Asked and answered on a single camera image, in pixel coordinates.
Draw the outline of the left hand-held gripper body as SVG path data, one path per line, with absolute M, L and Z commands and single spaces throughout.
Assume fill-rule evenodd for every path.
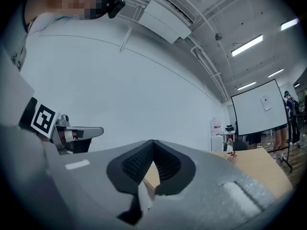
M 71 126 L 69 117 L 60 115 L 45 105 L 39 104 L 34 97 L 29 101 L 19 126 L 46 138 L 56 146 L 59 154 L 87 153 L 92 142 L 92 138 L 73 138 L 72 131 L 66 131 L 66 127 Z

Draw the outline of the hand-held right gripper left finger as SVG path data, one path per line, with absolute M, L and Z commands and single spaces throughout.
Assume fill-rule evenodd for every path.
M 144 141 L 107 150 L 59 155 L 44 142 L 46 159 L 55 185 L 69 209 L 76 230 L 136 230 L 130 224 L 133 195 L 117 191 L 107 175 L 108 164 Z

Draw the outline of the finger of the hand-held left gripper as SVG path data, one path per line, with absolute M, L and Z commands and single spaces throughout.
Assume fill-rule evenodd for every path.
M 68 126 L 66 131 L 72 131 L 75 139 L 91 139 L 103 135 L 102 127 Z

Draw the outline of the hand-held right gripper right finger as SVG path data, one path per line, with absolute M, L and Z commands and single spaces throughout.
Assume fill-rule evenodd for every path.
M 143 217 L 145 230 L 248 230 L 269 224 L 276 199 L 225 158 L 163 142 L 194 162 L 196 173 L 177 195 L 156 196 Z

